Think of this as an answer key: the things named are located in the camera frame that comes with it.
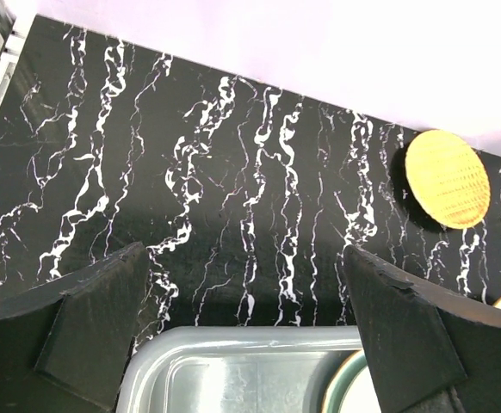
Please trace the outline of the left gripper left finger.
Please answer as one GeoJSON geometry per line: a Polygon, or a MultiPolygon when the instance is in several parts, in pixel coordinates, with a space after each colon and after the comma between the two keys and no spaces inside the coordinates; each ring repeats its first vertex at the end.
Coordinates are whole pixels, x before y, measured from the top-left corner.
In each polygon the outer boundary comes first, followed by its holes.
{"type": "Polygon", "coordinates": [[[0,301],[0,412],[111,412],[150,259],[132,243],[0,301]]]}

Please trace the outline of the orange woven plate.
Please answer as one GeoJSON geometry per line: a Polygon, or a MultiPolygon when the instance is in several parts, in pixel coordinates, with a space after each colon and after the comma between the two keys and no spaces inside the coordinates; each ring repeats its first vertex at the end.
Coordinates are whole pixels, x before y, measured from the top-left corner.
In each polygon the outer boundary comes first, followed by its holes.
{"type": "Polygon", "coordinates": [[[462,230],[477,225],[491,203],[486,168],[459,136],[429,130],[405,154],[405,176],[422,209],[438,224],[462,230]]]}

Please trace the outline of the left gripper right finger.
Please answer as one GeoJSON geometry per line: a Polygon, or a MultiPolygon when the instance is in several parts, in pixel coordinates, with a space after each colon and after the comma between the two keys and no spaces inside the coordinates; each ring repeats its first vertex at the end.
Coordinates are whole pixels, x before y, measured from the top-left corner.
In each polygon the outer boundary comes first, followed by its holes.
{"type": "Polygon", "coordinates": [[[384,412],[501,412],[501,310],[350,245],[343,274],[384,412]]]}

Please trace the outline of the cream and blue plate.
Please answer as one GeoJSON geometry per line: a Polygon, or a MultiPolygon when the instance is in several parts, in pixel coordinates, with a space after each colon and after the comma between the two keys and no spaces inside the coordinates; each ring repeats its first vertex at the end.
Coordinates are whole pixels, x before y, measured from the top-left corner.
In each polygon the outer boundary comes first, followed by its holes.
{"type": "Polygon", "coordinates": [[[379,401],[362,349],[351,354],[331,378],[325,390],[321,412],[380,412],[379,401]]]}

